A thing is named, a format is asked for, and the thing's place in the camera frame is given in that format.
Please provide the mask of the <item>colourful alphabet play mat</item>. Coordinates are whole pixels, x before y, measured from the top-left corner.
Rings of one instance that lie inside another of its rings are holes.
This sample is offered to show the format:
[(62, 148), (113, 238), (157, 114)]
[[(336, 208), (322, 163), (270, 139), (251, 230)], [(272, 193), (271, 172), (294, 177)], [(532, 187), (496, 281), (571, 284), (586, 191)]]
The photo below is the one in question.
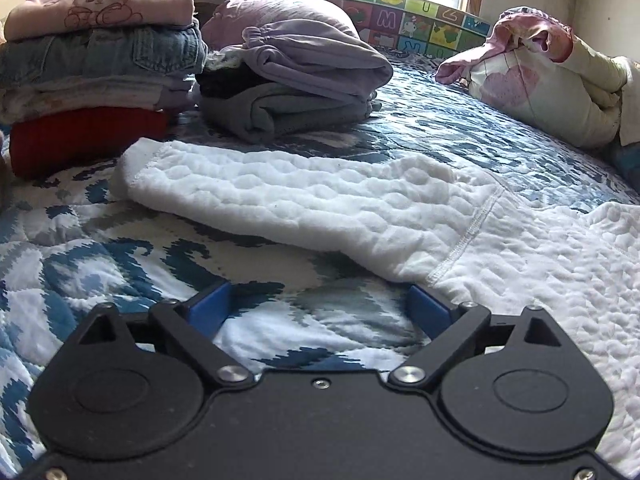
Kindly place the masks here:
[(492, 26), (473, 14), (428, 0), (328, 0), (345, 11), (373, 47), (444, 60), (484, 44)]

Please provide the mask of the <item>folded light striped garment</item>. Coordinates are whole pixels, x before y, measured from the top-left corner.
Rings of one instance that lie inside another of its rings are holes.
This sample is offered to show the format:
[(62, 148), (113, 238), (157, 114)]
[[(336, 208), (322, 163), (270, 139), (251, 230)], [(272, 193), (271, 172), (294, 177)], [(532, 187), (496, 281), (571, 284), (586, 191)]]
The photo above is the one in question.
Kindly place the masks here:
[(93, 107), (171, 110), (191, 104), (193, 75), (70, 77), (1, 90), (1, 122), (34, 119)]

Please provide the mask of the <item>folded teal blue garment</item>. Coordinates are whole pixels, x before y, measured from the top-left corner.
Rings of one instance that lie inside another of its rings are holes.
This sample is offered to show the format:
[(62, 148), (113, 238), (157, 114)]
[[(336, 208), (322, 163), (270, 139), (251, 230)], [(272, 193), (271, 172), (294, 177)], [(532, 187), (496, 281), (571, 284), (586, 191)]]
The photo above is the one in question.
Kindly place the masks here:
[(623, 145), (616, 138), (605, 148), (604, 158), (635, 191), (640, 191), (639, 142)]

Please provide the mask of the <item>folded pink garment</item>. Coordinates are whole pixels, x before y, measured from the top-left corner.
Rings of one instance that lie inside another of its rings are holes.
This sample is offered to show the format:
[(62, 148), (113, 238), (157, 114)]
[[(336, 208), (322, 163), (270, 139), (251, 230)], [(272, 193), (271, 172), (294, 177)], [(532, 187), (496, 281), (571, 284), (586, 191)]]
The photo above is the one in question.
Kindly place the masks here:
[(16, 41), (88, 28), (134, 25), (188, 26), (194, 0), (25, 0), (4, 22)]

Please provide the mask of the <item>folded denim jeans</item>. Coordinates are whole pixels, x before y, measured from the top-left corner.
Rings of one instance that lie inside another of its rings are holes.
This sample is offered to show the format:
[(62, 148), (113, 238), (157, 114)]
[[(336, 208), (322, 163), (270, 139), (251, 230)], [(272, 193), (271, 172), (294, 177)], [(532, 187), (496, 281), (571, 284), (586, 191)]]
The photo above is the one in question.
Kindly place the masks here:
[(1, 46), (1, 88), (70, 77), (195, 75), (203, 70), (207, 51), (196, 23), (93, 28), (8, 41)]

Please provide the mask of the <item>folded lavender garment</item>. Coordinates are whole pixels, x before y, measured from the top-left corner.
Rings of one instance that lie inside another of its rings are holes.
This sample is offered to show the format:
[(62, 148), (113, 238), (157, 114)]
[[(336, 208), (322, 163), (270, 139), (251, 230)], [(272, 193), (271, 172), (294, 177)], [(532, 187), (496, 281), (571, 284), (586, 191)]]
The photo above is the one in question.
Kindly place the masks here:
[(243, 62), (285, 86), (342, 102), (364, 102), (393, 77), (388, 59), (357, 37), (314, 20), (242, 31)]

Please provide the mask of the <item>folded dark grey garment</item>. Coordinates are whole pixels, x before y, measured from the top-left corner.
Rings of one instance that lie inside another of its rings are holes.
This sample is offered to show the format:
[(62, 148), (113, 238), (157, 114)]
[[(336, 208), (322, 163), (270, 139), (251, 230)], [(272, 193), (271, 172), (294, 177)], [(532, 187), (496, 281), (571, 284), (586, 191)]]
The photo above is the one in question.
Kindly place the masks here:
[(206, 66), (196, 76), (198, 109), (206, 122), (250, 143), (267, 143), (280, 136), (364, 122), (382, 104), (371, 98), (347, 103), (315, 96), (269, 81), (246, 64)]

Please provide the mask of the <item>purple pillow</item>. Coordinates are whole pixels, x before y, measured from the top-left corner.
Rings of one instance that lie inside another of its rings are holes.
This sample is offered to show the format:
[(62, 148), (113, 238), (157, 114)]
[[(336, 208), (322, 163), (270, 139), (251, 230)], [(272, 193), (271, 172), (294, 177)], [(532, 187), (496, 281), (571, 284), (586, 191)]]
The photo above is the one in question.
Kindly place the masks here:
[(227, 0), (216, 7), (202, 26), (205, 43), (214, 50), (243, 41), (242, 31), (285, 20), (311, 20), (326, 23), (358, 38), (348, 14), (326, 0)]

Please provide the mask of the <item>white quilted garment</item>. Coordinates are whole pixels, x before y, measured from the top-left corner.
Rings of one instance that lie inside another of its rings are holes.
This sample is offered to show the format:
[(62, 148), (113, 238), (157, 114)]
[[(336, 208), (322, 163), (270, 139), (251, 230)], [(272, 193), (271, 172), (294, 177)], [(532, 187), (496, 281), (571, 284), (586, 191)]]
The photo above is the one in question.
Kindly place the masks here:
[(122, 155), (112, 193), (225, 236), (214, 251), (232, 281), (314, 284), (312, 258), (340, 252), (380, 278), (431, 286), (500, 313), (548, 309), (615, 396), (600, 450), (639, 470), (639, 209), (583, 214), (538, 207), (476, 168), (415, 154), (368, 164), (242, 153), (143, 139)]

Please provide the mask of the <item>white pink floral pillow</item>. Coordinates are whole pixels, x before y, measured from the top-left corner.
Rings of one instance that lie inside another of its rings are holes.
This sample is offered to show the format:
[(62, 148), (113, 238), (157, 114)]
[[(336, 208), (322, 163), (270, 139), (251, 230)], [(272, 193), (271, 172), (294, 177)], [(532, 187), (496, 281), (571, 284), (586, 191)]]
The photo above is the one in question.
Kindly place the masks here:
[(442, 62), (440, 84), (576, 148), (639, 142), (639, 63), (602, 54), (541, 10), (503, 12), (484, 44)]

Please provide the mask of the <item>folded red garment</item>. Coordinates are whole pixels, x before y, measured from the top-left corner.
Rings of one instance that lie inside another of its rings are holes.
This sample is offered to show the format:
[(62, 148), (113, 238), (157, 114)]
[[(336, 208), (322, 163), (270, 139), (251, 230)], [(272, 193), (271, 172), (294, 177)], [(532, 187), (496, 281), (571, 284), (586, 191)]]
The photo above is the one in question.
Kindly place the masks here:
[(129, 107), (68, 110), (17, 122), (10, 132), (13, 173), (23, 180), (49, 177), (122, 154), (141, 138), (162, 140), (169, 115)]

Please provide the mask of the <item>blue white patterned quilt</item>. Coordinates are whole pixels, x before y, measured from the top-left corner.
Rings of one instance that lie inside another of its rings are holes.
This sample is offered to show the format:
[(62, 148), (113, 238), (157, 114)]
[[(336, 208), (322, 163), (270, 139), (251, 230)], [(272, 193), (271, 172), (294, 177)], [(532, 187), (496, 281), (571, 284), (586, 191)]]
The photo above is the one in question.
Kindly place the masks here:
[[(425, 58), (401, 58), (367, 122), (294, 134), (274, 148), (385, 162), (421, 153), (494, 172), (536, 206), (586, 214), (638, 195), (585, 153), (434, 81)], [(11, 478), (41, 445), (25, 411), (29, 389), (86, 312), (125, 312), (186, 299), (222, 276), (235, 314), (216, 341), (253, 370), (391, 370), (424, 343), (404, 317), (406, 286), (341, 254), (233, 236), (122, 202), (114, 162), (47, 180), (4, 182), (1, 201), (1, 473)]]

